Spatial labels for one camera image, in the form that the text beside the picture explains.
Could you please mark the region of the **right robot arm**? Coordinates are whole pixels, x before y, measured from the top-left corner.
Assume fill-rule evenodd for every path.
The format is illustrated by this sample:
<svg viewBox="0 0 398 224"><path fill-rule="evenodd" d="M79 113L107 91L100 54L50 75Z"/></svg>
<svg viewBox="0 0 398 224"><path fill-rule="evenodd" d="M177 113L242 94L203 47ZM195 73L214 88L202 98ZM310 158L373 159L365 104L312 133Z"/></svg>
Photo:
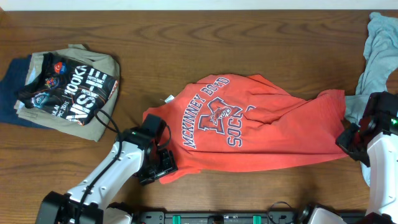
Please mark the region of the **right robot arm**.
<svg viewBox="0 0 398 224"><path fill-rule="evenodd" d="M351 123L336 145L371 170L368 208L354 223L397 223L397 95L372 93L359 123Z"/></svg>

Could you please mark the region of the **red printed t-shirt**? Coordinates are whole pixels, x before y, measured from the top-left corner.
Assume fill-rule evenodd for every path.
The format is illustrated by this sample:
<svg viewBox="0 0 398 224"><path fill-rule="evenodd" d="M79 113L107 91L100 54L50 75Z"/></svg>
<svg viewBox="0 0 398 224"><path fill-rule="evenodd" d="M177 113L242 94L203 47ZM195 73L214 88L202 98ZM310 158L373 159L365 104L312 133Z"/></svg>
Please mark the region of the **red printed t-shirt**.
<svg viewBox="0 0 398 224"><path fill-rule="evenodd" d="M255 172L340 159L344 152L335 141L345 109L342 90L304 100L261 75L209 75L147 110L168 124L162 141L178 167L160 181L203 170Z"/></svg>

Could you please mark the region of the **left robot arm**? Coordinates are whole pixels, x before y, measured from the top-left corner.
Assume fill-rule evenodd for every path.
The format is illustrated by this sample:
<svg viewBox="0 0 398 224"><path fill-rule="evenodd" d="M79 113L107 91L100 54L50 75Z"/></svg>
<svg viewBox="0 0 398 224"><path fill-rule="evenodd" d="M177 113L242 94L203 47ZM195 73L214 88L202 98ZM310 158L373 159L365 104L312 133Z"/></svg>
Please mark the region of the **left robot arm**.
<svg viewBox="0 0 398 224"><path fill-rule="evenodd" d="M133 176L147 185L177 171L174 155L159 144L162 133L131 128L119 134L110 153L80 184L43 199L36 223L133 223L131 212L111 202Z"/></svg>

